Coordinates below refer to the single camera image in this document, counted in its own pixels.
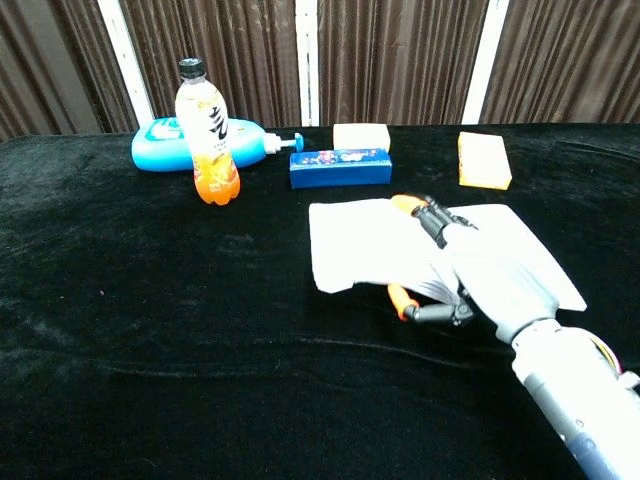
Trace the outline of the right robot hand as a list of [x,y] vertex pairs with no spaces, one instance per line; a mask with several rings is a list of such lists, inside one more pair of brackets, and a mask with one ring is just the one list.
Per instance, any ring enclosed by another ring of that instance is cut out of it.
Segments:
[[458,281],[458,300],[439,306],[421,306],[401,285],[388,285],[401,320],[461,326],[480,311],[496,325],[496,337],[506,344],[538,322],[556,322],[559,301],[520,260],[492,245],[490,237],[468,219],[431,197],[399,194],[391,203],[419,221]]

